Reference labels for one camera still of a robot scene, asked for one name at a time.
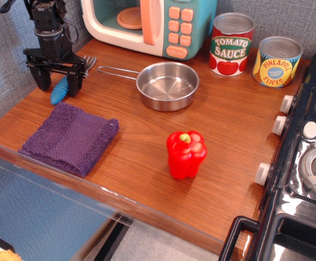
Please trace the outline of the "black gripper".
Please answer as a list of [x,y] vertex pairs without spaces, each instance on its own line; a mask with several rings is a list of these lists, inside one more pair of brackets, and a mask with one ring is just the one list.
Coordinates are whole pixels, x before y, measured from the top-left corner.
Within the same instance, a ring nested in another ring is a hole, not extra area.
[[[38,38],[39,48],[23,51],[28,62],[36,63],[38,66],[53,66],[56,72],[67,74],[69,96],[76,97],[82,88],[83,78],[89,73],[85,68],[85,59],[73,53],[72,46],[76,42],[71,40],[70,30],[58,28],[48,32],[35,29],[34,33]],[[39,89],[47,91],[51,85],[50,73],[38,66],[28,65]]]

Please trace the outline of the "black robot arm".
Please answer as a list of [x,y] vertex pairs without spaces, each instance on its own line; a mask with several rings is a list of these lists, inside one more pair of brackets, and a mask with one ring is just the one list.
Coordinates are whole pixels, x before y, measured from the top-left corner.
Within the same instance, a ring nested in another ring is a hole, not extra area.
[[71,40],[70,22],[65,1],[25,1],[30,19],[34,22],[34,34],[39,48],[24,49],[27,66],[40,90],[51,86],[50,73],[66,76],[67,93],[75,97],[82,88],[83,79],[88,76],[86,61],[76,55],[72,47],[77,42]]

